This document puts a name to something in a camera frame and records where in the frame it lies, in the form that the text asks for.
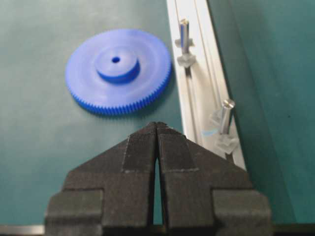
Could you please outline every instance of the black vise jaw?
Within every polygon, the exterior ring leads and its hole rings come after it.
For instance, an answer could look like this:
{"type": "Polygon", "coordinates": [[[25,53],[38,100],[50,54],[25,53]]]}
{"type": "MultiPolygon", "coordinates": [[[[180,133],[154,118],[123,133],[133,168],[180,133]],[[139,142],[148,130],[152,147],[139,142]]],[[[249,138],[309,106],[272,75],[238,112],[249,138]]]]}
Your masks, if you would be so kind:
{"type": "Polygon", "coordinates": [[[246,171],[161,122],[70,171],[46,236],[270,236],[271,210],[246,171]],[[163,226],[153,226],[159,160],[163,226]]]}

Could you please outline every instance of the gear teeth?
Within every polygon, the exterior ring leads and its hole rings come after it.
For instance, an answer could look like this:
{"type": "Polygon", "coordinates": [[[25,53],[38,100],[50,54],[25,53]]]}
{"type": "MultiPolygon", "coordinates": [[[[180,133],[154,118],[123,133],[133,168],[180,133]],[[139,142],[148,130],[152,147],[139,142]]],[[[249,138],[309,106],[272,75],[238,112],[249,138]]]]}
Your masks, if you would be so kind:
{"type": "Polygon", "coordinates": [[[99,115],[107,115],[107,116],[117,116],[117,115],[126,115],[133,113],[135,111],[138,111],[146,106],[148,106],[150,103],[154,102],[165,90],[167,84],[170,80],[170,73],[171,73],[171,64],[169,64],[169,69],[167,72],[166,78],[163,80],[162,84],[150,95],[147,97],[144,97],[143,99],[136,101],[134,103],[127,104],[125,106],[119,106],[119,107],[103,107],[103,106],[95,106],[93,104],[89,104],[82,99],[80,99],[78,96],[76,96],[71,90],[70,87],[67,85],[72,97],[74,100],[84,109],[88,110],[91,113],[99,114],[99,115]]]}

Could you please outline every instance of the green mat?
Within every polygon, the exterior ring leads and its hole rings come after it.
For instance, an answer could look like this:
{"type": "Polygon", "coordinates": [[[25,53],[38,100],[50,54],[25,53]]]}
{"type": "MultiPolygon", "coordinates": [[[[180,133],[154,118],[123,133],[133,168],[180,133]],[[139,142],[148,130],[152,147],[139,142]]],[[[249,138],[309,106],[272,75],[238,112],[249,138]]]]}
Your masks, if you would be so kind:
{"type": "Polygon", "coordinates": [[[315,223],[315,1],[208,3],[252,181],[275,223],[315,223]]]}
{"type": "Polygon", "coordinates": [[[122,118],[87,113],[64,82],[71,53],[102,31],[145,30],[172,52],[165,1],[1,1],[0,28],[0,224],[42,224],[69,170],[148,122],[182,130],[174,73],[159,100],[122,118]]]}
{"type": "MultiPolygon", "coordinates": [[[[315,1],[208,2],[252,180],[275,223],[314,223],[315,1]]],[[[165,1],[3,0],[0,27],[0,224],[42,224],[70,169],[146,123],[182,131],[174,73],[158,101],[121,118],[85,112],[64,83],[71,53],[102,31],[145,30],[171,51],[165,1]]]]}

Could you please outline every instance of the metal screw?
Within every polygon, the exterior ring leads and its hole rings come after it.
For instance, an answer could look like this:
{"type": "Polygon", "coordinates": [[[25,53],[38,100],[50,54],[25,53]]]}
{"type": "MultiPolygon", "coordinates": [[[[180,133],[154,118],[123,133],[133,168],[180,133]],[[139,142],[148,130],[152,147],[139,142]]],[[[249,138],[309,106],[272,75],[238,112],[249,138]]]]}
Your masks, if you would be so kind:
{"type": "Polygon", "coordinates": [[[189,53],[189,21],[186,19],[182,19],[180,21],[181,27],[181,47],[182,53],[189,53]]]}
{"type": "Polygon", "coordinates": [[[231,99],[226,99],[222,102],[222,114],[221,114],[221,121],[220,121],[221,134],[229,133],[232,109],[234,107],[235,107],[235,102],[231,99]]]}

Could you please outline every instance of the blue gear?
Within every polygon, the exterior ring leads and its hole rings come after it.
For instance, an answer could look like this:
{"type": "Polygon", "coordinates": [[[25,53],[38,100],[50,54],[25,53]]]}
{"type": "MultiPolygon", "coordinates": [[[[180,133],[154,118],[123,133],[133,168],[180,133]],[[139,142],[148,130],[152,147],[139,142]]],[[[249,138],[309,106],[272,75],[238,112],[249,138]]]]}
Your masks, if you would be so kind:
{"type": "Polygon", "coordinates": [[[120,115],[158,98],[170,71],[171,57],[160,39],[141,30],[116,29],[78,47],[67,63],[65,80],[84,109],[120,115]]]}

